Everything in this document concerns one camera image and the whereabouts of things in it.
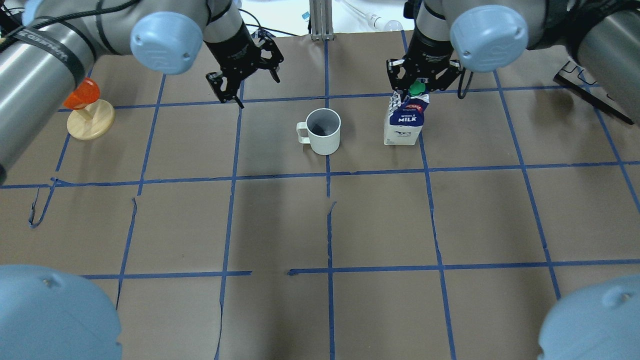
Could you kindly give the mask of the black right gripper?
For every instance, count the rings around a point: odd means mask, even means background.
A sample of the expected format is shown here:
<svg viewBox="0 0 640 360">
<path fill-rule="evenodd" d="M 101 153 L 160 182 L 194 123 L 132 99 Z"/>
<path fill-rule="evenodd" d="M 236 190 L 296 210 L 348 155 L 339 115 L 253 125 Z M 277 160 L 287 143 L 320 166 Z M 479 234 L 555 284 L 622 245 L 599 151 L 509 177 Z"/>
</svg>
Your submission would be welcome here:
<svg viewBox="0 0 640 360">
<path fill-rule="evenodd" d="M 413 35 L 402 58 L 386 60 L 391 89 L 406 98 L 410 85 L 423 79 L 428 92 L 446 91 L 463 72 L 462 64 L 451 59 L 452 54 L 448 40 Z"/>
</svg>

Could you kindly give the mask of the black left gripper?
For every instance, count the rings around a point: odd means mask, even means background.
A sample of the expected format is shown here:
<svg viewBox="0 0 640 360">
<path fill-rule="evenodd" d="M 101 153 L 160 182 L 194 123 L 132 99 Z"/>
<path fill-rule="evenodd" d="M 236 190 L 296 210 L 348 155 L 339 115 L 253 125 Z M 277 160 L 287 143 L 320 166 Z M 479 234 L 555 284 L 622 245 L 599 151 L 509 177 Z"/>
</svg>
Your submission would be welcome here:
<svg viewBox="0 0 640 360">
<path fill-rule="evenodd" d="M 239 91 L 242 81 L 253 75 L 259 69 L 269 71 L 272 79 L 279 84 L 278 75 L 284 56 L 269 32 L 258 29 L 257 40 L 249 34 L 249 30 L 242 24 L 239 30 L 224 41 L 206 41 L 220 66 L 220 71 L 206 74 L 206 81 L 215 96 L 222 104 L 235 102 L 240 109 L 244 109 Z"/>
</svg>

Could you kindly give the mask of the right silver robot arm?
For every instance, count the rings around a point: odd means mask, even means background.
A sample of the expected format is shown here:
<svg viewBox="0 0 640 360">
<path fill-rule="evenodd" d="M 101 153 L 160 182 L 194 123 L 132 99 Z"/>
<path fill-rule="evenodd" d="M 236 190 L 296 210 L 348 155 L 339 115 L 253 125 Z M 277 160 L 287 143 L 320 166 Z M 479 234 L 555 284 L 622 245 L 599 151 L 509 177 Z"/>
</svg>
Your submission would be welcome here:
<svg viewBox="0 0 640 360">
<path fill-rule="evenodd" d="M 418 79 L 443 91 L 463 69 L 490 73 L 526 50 L 563 46 L 639 123 L 637 0 L 409 0 L 405 14 L 414 33 L 386 62 L 393 91 L 407 95 Z"/>
</svg>

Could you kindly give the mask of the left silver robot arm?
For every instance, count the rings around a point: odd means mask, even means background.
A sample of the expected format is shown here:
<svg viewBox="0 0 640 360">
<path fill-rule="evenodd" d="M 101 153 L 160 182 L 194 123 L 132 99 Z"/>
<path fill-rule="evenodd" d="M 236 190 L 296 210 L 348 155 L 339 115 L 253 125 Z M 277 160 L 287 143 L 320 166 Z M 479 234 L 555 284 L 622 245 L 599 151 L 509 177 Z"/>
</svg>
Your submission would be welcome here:
<svg viewBox="0 0 640 360">
<path fill-rule="evenodd" d="M 102 56 L 180 75 L 206 45 L 221 68 L 206 80 L 222 103 L 242 105 L 240 83 L 259 69 L 280 81 L 277 44 L 263 30 L 255 41 L 231 0 L 28 0 L 22 19 L 1 44 L 3 182 Z"/>
</svg>

